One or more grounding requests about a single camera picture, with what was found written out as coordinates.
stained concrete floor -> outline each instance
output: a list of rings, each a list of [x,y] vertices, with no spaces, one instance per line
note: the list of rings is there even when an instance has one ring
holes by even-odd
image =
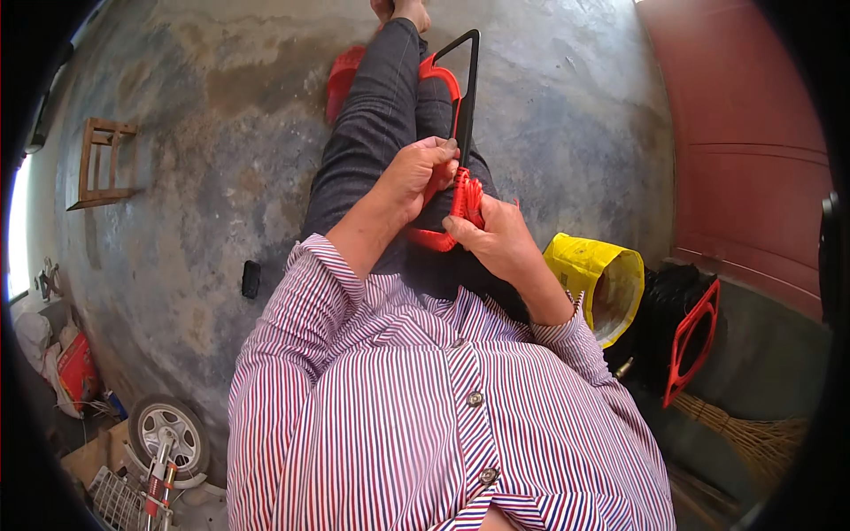
[[[483,33],[473,136],[541,249],[563,231],[649,265],[666,256],[672,125],[632,0],[433,0],[429,12],[432,49]],[[325,79],[376,26],[366,0],[115,0],[69,65],[50,133],[65,286],[125,402],[165,392],[193,406],[217,484],[235,357],[283,275],[330,132]],[[119,178],[142,191],[65,212],[90,116],[139,124]],[[240,295],[248,259],[263,266],[256,300]]]

wooden stool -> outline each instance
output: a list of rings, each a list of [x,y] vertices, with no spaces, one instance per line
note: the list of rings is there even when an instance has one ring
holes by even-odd
[[[124,134],[135,135],[138,128],[128,123],[88,118],[82,131],[82,156],[80,157],[80,184],[77,191],[77,201],[68,207],[68,211],[90,206],[111,205],[133,195],[132,188],[116,188],[115,172],[118,163],[118,140]],[[94,189],[88,189],[88,160],[94,148]],[[111,147],[109,165],[109,185],[98,189],[100,177],[100,148]]]

dark gray jeans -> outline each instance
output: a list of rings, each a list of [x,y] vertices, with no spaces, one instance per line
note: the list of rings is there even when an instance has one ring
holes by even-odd
[[[366,195],[401,148],[430,136],[448,138],[448,90],[436,79],[419,82],[419,63],[427,56],[428,43],[407,19],[389,21],[369,44],[313,179],[302,238],[327,234]],[[486,194],[498,197],[490,169],[474,146],[468,168]],[[413,224],[442,232],[441,221],[450,205],[451,189],[438,193]],[[372,273],[401,273],[414,291],[448,300],[454,300],[457,287],[463,285],[481,297],[493,297],[513,319],[528,322],[513,287],[461,246],[449,252],[430,251],[411,244],[402,233]]]

yellow bag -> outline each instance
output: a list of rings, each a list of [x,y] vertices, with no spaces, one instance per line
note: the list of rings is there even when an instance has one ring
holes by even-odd
[[[546,264],[573,297],[584,291],[584,316],[602,348],[629,327],[643,296],[640,253],[603,241],[556,234],[543,252]]]

broom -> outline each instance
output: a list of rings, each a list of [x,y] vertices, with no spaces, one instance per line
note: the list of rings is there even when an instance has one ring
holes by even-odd
[[[765,493],[779,484],[806,432],[804,419],[745,421],[687,393],[679,393],[673,405],[723,435]]]

